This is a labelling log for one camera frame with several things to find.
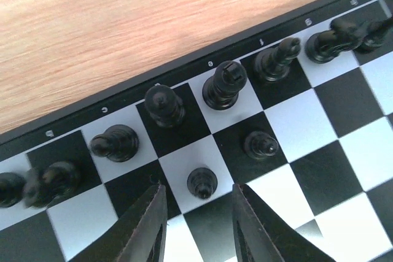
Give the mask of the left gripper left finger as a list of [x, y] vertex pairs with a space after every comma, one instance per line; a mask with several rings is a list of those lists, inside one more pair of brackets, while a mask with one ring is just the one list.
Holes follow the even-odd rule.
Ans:
[[101, 237], [72, 261], [163, 261], [166, 187], [152, 185]]

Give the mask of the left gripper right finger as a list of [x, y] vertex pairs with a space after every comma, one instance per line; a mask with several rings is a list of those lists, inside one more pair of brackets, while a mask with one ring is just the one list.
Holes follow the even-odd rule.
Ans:
[[333, 261], [292, 229], [248, 185], [232, 186], [232, 204], [238, 261]]

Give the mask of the black bishop piece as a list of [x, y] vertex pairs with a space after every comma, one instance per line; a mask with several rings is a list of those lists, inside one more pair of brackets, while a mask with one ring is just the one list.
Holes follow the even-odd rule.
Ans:
[[138, 149], [139, 137], [127, 125], [113, 125], [90, 141], [90, 150], [94, 155], [116, 163], [130, 160]]

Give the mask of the black knight piece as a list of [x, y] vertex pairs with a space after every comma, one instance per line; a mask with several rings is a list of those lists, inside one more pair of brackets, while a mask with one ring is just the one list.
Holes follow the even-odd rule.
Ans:
[[81, 181], [80, 169], [72, 162], [57, 161], [47, 168], [32, 168], [23, 187], [26, 208], [47, 207], [58, 198], [73, 194]]

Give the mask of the black king piece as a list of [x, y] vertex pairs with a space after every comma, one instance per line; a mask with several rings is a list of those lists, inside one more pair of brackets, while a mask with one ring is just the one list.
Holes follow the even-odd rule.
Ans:
[[153, 121], [161, 128], [182, 124], [185, 107], [182, 99], [166, 85], [154, 85], [145, 95], [144, 106]]

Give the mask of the black rook piece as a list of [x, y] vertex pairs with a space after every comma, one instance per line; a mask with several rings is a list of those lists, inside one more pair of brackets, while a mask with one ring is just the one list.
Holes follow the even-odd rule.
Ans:
[[14, 172], [1, 173], [1, 208], [12, 207], [22, 200], [25, 178]]

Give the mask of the black queen piece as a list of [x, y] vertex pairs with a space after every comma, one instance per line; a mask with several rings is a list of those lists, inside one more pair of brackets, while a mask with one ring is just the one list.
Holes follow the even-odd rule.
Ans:
[[239, 62], [224, 61], [202, 89], [205, 103], [214, 110], [226, 110], [235, 105], [239, 92], [247, 82], [247, 72]]

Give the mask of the black and white chessboard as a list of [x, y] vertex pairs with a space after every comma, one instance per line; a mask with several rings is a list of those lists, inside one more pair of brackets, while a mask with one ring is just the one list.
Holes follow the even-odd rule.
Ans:
[[[392, 260], [392, 37], [368, 53], [343, 52], [315, 64], [304, 52], [282, 80], [261, 82], [255, 57], [287, 37], [303, 44], [342, 18], [392, 16], [392, 0], [317, 0], [133, 77], [1, 136], [1, 171], [25, 175], [71, 161], [80, 186], [45, 208], [1, 210], [2, 261], [70, 261], [103, 235], [150, 186], [166, 187], [165, 261], [235, 261], [234, 183], [248, 184], [279, 216], [336, 261]], [[224, 61], [244, 66], [234, 106], [214, 110], [202, 89]], [[154, 85], [182, 99], [181, 125], [161, 128], [144, 106]], [[139, 137], [130, 160], [94, 155], [90, 141], [113, 125]], [[246, 136], [261, 130], [279, 151], [248, 157]], [[187, 188], [196, 168], [218, 186], [209, 199]]]

